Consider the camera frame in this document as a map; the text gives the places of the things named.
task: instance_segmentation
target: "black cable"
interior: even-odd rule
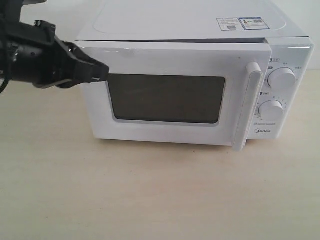
[[[10,62],[9,62],[9,50],[8,50],[8,41],[7,41],[7,30],[6,30],[6,22],[0,17],[0,42],[2,43],[2,51],[3,51],[3,83],[0,85],[0,94],[7,88],[9,80],[11,79],[10,72]]]

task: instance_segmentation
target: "power knob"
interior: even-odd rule
[[[259,115],[263,120],[274,122],[282,118],[285,111],[281,102],[276,100],[267,101],[259,107]]]
[[[270,88],[276,91],[290,89],[296,83],[297,78],[295,73],[286,67],[273,71],[268,78]]]

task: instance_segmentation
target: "white microwave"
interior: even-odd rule
[[[105,0],[76,44],[95,137],[232,146],[277,138],[314,45],[269,0]]]

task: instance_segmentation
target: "label sticker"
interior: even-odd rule
[[[261,17],[240,17],[239,21],[245,30],[269,30],[268,25]]]
[[[244,31],[239,18],[217,18],[222,31]]]

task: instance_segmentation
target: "robotic arm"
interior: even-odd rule
[[[9,81],[46,89],[105,82],[109,67],[56,36],[56,26],[36,20],[20,22],[23,5],[47,0],[0,0],[0,94]]]

